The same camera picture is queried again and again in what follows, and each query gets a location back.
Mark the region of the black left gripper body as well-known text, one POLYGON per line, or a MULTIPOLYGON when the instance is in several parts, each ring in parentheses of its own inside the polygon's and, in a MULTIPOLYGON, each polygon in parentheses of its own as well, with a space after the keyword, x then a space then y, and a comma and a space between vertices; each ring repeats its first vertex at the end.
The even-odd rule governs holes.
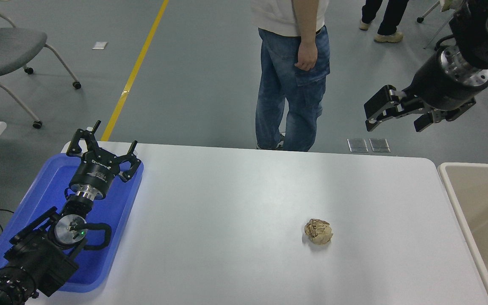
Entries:
POLYGON ((116 158, 115 154, 102 149, 98 153, 95 151, 84 153, 79 168, 70 180, 70 189, 77 192, 80 187, 89 186, 97 190, 95 199, 104 199, 119 172, 116 158))

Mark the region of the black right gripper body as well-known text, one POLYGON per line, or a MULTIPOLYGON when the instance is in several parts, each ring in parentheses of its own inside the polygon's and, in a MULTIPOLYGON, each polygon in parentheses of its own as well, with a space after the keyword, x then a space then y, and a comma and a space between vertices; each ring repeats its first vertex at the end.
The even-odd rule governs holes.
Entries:
POLYGON ((483 69, 471 66, 459 49, 439 49, 405 88, 404 109, 451 121, 473 107, 483 90, 483 69))

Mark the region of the person's hand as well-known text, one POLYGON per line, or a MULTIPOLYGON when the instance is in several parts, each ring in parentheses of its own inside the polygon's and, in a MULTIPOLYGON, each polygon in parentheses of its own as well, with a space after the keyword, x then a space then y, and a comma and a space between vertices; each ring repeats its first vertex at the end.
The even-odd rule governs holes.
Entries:
POLYGON ((297 52, 296 68, 301 71, 310 71, 316 65, 318 49, 315 41, 302 41, 297 52))

